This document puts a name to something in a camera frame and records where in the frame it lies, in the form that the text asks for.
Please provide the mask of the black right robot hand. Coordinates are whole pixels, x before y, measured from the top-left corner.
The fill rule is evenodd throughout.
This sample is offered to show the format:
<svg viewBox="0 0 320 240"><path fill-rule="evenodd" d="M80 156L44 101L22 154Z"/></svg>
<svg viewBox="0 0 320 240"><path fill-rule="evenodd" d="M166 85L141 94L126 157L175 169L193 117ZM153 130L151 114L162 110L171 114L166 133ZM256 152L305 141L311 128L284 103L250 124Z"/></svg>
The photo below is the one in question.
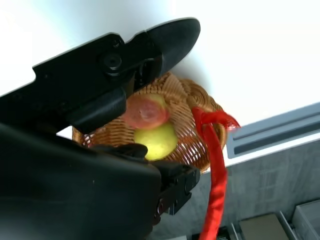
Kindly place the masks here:
<svg viewBox="0 0 320 240"><path fill-rule="evenodd" d="M84 147L122 115L126 100L171 70L201 31L195 18L160 24L125 42L108 33L33 67L35 80L0 98L3 240L144 240L161 214L190 198L200 171L149 163L140 144Z"/></svg>

